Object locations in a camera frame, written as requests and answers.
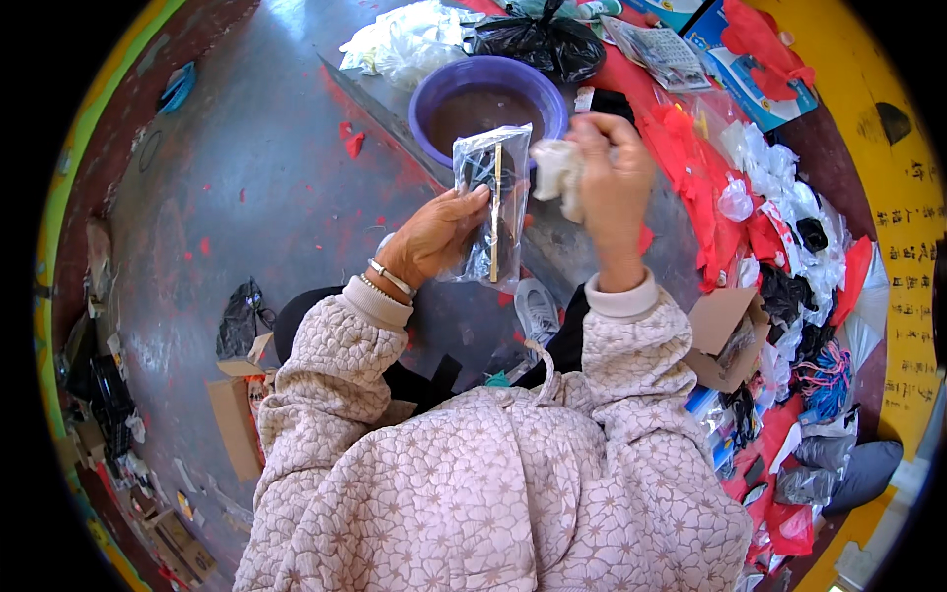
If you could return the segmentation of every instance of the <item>wrist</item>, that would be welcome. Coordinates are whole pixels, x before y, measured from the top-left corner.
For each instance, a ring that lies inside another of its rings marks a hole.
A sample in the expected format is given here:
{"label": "wrist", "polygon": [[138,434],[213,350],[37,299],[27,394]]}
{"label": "wrist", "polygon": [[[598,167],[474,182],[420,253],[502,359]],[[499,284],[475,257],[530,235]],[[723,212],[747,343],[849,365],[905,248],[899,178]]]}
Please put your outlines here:
{"label": "wrist", "polygon": [[637,254],[603,257],[599,270],[599,291],[609,294],[628,292],[640,286],[646,276],[644,263]]}

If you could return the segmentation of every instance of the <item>gray sneaker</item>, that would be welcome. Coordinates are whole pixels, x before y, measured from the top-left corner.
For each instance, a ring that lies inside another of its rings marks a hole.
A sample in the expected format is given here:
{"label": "gray sneaker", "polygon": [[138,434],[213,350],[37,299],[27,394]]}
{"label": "gray sneaker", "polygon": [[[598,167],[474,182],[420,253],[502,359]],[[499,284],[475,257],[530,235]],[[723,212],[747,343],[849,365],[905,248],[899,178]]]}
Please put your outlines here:
{"label": "gray sneaker", "polygon": [[[516,307],[516,316],[519,317],[523,331],[526,332],[526,339],[532,339],[545,347],[549,339],[559,332],[556,301],[538,279],[521,279],[516,286],[513,304]],[[532,350],[529,354],[534,359],[538,359]]]}

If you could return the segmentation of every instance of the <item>blue plastic item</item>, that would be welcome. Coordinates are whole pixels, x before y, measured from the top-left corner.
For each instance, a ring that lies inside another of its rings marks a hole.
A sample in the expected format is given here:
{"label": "blue plastic item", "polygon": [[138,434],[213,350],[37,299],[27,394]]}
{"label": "blue plastic item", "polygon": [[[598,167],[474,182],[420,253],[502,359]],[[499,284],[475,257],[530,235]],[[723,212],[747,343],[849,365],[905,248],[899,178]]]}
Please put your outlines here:
{"label": "blue plastic item", "polygon": [[181,76],[169,84],[168,88],[165,89],[165,93],[161,95],[161,101],[168,99],[168,97],[170,97],[170,100],[158,110],[158,113],[175,111],[188,97],[191,89],[194,88],[194,84],[197,82],[197,70],[194,69],[194,62],[184,64],[181,69],[183,70]]}

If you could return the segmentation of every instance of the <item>purple basin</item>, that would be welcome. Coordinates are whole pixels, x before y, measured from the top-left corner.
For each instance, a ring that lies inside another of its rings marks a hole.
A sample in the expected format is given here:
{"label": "purple basin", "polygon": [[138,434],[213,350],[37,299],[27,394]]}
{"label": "purple basin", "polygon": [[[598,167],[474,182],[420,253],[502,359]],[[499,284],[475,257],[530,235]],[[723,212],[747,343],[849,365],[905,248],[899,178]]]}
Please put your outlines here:
{"label": "purple basin", "polygon": [[[428,141],[424,132],[428,117],[437,105],[453,96],[461,87],[479,84],[505,86],[530,99],[543,117],[543,137],[560,139],[565,135],[569,125],[565,101],[556,86],[539,70],[498,56],[474,56],[451,62],[431,72],[420,82],[408,106],[408,125],[421,149],[448,169],[454,167],[454,162],[450,156],[441,154]],[[529,159],[529,166],[536,166],[532,158]]]}

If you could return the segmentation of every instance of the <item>right hand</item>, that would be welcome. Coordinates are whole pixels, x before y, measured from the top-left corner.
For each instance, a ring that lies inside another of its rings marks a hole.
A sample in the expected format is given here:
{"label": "right hand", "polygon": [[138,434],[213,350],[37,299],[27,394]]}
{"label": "right hand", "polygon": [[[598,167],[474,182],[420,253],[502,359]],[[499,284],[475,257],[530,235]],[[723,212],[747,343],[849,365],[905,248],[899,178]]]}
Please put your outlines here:
{"label": "right hand", "polygon": [[626,292],[645,278],[638,235],[654,182],[654,160],[624,117],[588,113],[570,123],[566,139],[579,145],[585,159],[579,195],[585,229],[599,253],[599,290]]}

